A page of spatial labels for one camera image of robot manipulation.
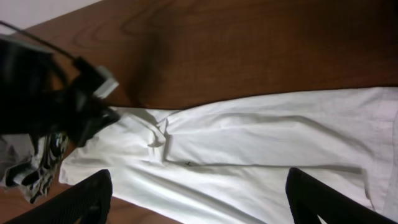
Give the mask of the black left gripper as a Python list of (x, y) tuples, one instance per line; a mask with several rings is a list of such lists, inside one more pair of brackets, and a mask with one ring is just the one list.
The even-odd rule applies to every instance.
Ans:
[(68, 121), (67, 135), (76, 147), (83, 147), (96, 133), (120, 118), (117, 112), (108, 107), (85, 108)]

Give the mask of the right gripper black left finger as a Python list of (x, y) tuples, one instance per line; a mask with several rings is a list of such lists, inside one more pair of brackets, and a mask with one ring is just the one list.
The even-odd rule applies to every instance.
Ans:
[(113, 185), (103, 169), (6, 224), (105, 224)]

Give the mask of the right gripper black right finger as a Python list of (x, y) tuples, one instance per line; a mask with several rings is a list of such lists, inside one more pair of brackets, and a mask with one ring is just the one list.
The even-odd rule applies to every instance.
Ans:
[(285, 192), (295, 224), (396, 224), (295, 167)]

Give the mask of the white printed t-shirt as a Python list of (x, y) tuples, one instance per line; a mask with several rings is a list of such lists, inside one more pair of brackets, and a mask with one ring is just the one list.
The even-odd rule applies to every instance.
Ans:
[(182, 223), (292, 223), (296, 167), (397, 220), (397, 89), (302, 91), (189, 110), (117, 108), (59, 181), (109, 170), (113, 195)]

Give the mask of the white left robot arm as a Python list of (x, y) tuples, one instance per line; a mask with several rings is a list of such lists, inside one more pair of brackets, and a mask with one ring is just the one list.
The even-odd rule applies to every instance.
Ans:
[(78, 147), (120, 116), (95, 96), (107, 81), (81, 57), (71, 83), (42, 47), (1, 36), (1, 133), (64, 133)]

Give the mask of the grey folded garment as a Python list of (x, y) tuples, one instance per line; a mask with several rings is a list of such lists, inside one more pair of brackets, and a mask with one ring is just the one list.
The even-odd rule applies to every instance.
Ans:
[(47, 196), (68, 147), (69, 138), (63, 133), (2, 135), (1, 188), (17, 187), (31, 204)]

